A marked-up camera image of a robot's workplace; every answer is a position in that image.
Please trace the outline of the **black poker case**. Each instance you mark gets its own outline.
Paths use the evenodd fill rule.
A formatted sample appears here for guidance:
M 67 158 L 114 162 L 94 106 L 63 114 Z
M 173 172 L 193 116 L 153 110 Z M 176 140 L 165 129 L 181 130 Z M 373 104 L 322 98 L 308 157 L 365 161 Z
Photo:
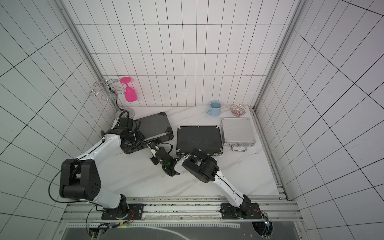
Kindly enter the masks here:
M 170 121 L 165 112 L 160 112 L 137 120 L 141 121 L 139 131 L 144 135 L 145 139 L 135 152 L 147 148 L 149 142 L 160 144 L 174 138 Z
M 179 126 L 176 146 L 178 157 L 194 149 L 209 156 L 221 156 L 224 153 L 220 127 L 216 125 Z

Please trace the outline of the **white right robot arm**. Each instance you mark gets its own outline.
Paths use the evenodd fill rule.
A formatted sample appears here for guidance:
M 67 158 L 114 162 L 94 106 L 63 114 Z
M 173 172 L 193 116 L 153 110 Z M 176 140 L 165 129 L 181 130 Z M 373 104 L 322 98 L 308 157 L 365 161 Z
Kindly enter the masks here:
M 226 179 L 213 157 L 193 149 L 184 157 L 173 158 L 164 147 L 153 142 L 148 144 L 148 148 L 153 155 L 151 161 L 154 165 L 161 164 L 168 176 L 174 177 L 188 172 L 205 184 L 213 184 L 229 202 L 220 209 L 227 219 L 266 218 L 266 214 L 253 204 L 247 195 L 237 190 Z

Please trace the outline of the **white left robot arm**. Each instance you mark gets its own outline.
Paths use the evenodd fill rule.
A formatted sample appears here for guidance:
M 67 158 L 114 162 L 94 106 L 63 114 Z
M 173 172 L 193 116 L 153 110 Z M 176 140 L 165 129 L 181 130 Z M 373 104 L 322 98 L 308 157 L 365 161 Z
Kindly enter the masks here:
M 135 212 L 130 209 L 126 197 L 102 186 L 98 167 L 115 149 L 133 149 L 142 143 L 144 135 L 139 131 L 140 126 L 138 120 L 120 117 L 114 128 L 101 131 L 101 140 L 88 151 L 65 160 L 60 172 L 60 197 L 91 202 L 103 207 L 107 216 L 118 220 L 134 218 Z

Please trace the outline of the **silver aluminium poker case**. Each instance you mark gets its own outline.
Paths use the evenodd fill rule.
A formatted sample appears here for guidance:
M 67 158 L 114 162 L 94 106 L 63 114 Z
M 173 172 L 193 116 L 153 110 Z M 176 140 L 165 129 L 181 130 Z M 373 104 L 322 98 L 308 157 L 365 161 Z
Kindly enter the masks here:
M 246 152 L 256 144 L 249 118 L 222 118 L 222 141 L 233 152 Z

